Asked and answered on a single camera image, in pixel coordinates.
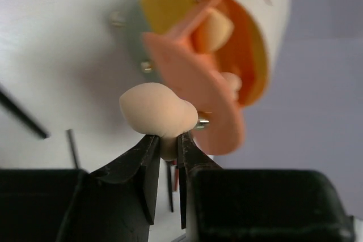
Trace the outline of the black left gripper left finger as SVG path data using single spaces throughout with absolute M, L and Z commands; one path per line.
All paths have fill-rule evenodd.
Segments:
M 159 138 L 91 173 L 1 170 L 2 241 L 147 241 L 154 223 Z

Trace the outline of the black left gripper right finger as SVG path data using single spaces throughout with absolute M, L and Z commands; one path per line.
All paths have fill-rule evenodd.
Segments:
M 181 227 L 189 241 L 353 241 L 332 182 L 306 169 L 224 169 L 177 138 Z

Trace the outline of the pink gourd makeup sponge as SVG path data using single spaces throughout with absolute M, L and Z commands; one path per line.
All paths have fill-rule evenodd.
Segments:
M 139 84 L 123 93 L 119 102 L 133 130 L 161 138 L 160 156 L 165 161 L 178 157 L 177 137 L 198 122 L 196 108 L 160 83 Z

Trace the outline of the yellow teardrop makeup sponge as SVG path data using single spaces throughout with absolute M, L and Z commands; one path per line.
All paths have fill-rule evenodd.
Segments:
M 217 9 L 208 9 L 206 18 L 195 30 L 196 50 L 199 53 L 215 52 L 224 46 L 234 30 L 233 22 Z

